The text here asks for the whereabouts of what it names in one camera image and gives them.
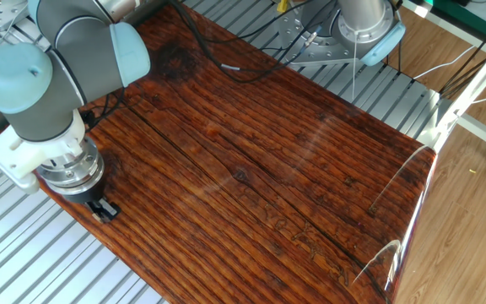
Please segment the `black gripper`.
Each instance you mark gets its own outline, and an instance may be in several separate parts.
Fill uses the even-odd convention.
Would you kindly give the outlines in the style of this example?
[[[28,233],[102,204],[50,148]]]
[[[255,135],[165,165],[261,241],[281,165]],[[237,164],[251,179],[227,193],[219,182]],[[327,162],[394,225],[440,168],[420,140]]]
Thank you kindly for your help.
[[[121,209],[118,205],[103,198],[104,190],[105,182],[98,182],[82,193],[63,194],[62,196],[71,203],[84,204],[96,220],[110,222],[121,213]]]

